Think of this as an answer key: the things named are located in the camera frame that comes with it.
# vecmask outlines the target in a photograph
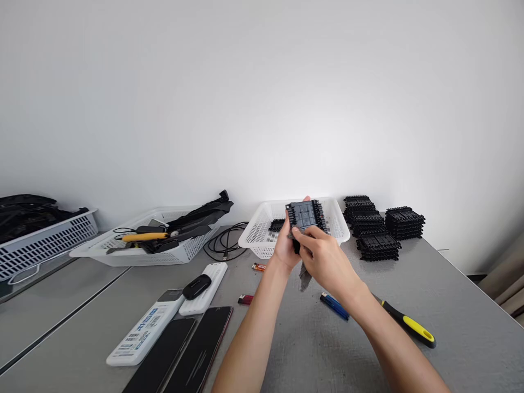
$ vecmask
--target curtain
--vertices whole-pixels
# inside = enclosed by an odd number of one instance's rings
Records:
[[[479,287],[524,326],[524,234],[495,262]]]

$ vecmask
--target phone screen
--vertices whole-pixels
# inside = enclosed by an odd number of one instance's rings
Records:
[[[194,318],[175,319],[164,329],[122,393],[156,392],[171,370],[195,324]]]
[[[207,309],[165,387],[165,393],[198,393],[202,389],[232,311],[232,307]]]

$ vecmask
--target screwdriver handle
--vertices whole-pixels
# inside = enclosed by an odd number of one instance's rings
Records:
[[[422,325],[407,315],[402,314],[388,302],[383,301],[382,307],[398,322],[404,329],[406,329],[412,336],[418,338],[423,344],[430,348],[437,346],[437,341],[433,334],[428,332]]]
[[[148,234],[137,234],[137,235],[126,235],[122,238],[124,243],[132,241],[146,241],[146,240],[160,240],[167,239],[169,234],[167,233],[148,233]]]

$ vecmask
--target white power bank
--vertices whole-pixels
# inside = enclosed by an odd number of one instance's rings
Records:
[[[180,307],[178,313],[183,316],[203,314],[209,308],[209,304],[211,304],[211,300],[213,300],[227,269],[228,264],[225,262],[216,262],[207,265],[202,274],[208,275],[211,278],[211,285],[198,295],[196,299],[186,300],[182,307]]]
[[[109,366],[135,366],[140,363],[186,298],[182,289],[170,289],[144,314],[106,359]]]

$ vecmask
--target white storage basket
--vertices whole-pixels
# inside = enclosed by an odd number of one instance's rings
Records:
[[[141,225],[149,225],[151,219],[158,219],[162,222],[173,221],[187,213],[197,209],[198,206],[181,207],[159,207],[136,217],[128,222],[117,226],[117,228],[137,228]],[[106,255],[109,248],[124,247],[126,244],[122,240],[115,240],[117,233],[113,230],[106,232],[95,239],[88,241],[84,245],[74,249],[69,254],[71,257],[88,257],[109,266],[151,266],[151,265],[177,265],[188,263],[200,251],[204,244],[220,228],[220,220],[210,225],[211,230],[203,236],[182,241],[178,247],[158,254],[146,254],[141,248],[114,251]]]
[[[0,245],[0,281],[58,255],[98,233],[93,213],[72,217]]]
[[[337,239],[338,244],[349,240],[349,228],[344,220],[340,206],[335,198],[317,199],[322,204],[326,218],[327,233]],[[239,239],[239,246],[250,248],[261,259],[269,259],[275,251],[278,232],[269,232],[274,219],[285,218],[285,206],[299,200],[280,200],[263,202],[255,211]]]

